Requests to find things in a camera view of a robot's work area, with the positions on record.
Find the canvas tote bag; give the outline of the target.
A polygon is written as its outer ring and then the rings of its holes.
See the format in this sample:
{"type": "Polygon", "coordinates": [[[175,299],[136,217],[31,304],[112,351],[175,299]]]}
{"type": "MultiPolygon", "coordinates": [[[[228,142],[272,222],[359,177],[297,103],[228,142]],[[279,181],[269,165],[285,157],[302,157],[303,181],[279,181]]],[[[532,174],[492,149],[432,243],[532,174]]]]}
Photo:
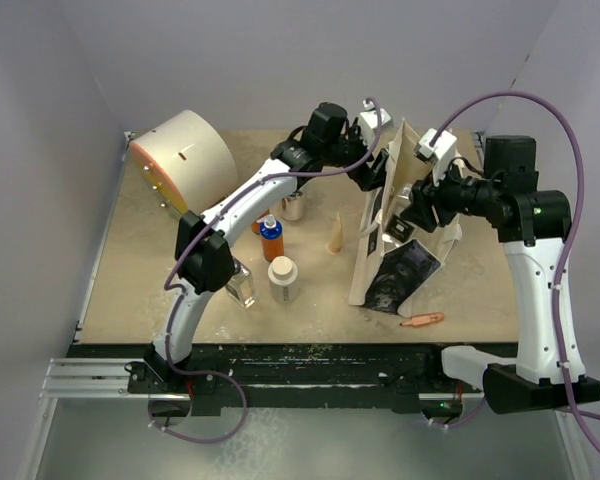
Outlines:
{"type": "Polygon", "coordinates": [[[384,184],[366,194],[348,304],[408,317],[416,292],[444,266],[462,239],[458,219],[428,233],[400,217],[415,181],[430,167],[413,155],[420,136],[402,122],[382,151],[384,184]]]}

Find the white bottle wooden cap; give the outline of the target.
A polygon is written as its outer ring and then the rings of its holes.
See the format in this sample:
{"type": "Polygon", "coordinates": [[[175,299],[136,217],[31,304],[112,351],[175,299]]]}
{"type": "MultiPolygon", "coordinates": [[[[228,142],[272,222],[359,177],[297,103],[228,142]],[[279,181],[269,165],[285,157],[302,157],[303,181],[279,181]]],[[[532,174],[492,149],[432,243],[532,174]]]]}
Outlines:
{"type": "Polygon", "coordinates": [[[298,267],[286,256],[276,257],[268,267],[270,292],[279,303],[294,301],[299,292],[298,267]]]}

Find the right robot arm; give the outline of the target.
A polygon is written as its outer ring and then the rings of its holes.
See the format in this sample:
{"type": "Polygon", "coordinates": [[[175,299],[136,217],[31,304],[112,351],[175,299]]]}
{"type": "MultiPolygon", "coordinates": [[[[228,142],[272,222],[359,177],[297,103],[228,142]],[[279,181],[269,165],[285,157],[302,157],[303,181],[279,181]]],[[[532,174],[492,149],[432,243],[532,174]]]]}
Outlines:
{"type": "Polygon", "coordinates": [[[535,140],[488,138],[479,177],[461,174],[457,139],[447,131],[427,130],[414,153],[431,170],[413,184],[402,218],[429,233],[459,214],[486,219],[512,275],[519,335],[513,358],[468,345],[442,349],[425,366],[426,383],[436,391],[467,383],[497,414],[599,401],[600,381],[588,376],[578,351],[568,264],[560,258],[572,230],[570,205],[560,191],[539,190],[535,140]]]}

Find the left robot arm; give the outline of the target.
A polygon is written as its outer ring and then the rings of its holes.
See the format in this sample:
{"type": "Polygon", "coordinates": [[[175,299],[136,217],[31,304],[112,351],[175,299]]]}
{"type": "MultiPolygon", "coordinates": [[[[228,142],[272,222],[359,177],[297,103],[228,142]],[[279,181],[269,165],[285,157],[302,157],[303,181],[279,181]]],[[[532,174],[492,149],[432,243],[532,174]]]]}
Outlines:
{"type": "Polygon", "coordinates": [[[363,191],[378,184],[383,164],[373,152],[392,119],[373,98],[363,106],[349,119],[343,107],[320,103],[232,194],[201,214],[180,217],[176,263],[163,286],[173,292],[173,306],[144,358],[162,391],[178,390],[191,376],[194,333],[212,296],[234,275],[231,248],[267,208],[317,177],[345,174],[363,191]]]}

